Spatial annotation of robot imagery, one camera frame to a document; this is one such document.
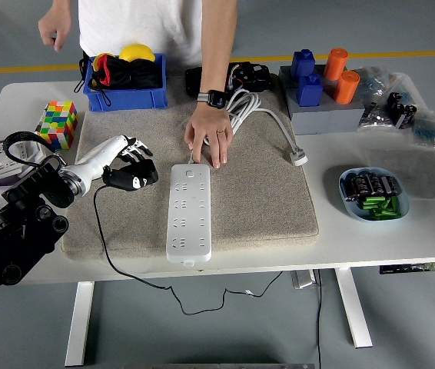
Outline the person's right hand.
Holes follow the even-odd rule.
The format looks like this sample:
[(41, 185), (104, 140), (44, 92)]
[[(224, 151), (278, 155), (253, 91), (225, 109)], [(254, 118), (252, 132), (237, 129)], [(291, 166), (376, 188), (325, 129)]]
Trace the person's right hand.
[(38, 21), (43, 44), (60, 52), (71, 32), (71, 25), (71, 2), (53, 1), (50, 9)]

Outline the person's left hand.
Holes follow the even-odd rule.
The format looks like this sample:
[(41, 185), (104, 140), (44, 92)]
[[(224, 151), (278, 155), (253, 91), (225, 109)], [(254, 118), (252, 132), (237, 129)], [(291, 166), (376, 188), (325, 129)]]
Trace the person's left hand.
[(201, 150), (204, 140), (207, 139), (212, 166), (218, 169), (222, 164), (226, 164), (227, 151), (233, 137), (231, 121), (226, 110), (212, 108), (204, 102), (197, 103), (184, 134), (184, 142), (192, 151), (194, 162), (201, 161)]

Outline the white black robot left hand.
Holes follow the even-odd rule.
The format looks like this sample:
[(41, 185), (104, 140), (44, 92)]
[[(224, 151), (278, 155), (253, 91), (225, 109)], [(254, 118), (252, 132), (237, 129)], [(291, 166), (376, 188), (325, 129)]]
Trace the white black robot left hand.
[(157, 169), (148, 146), (137, 138), (115, 136), (91, 149), (61, 176), (76, 198), (86, 195), (94, 180), (124, 191), (136, 191), (156, 183)]

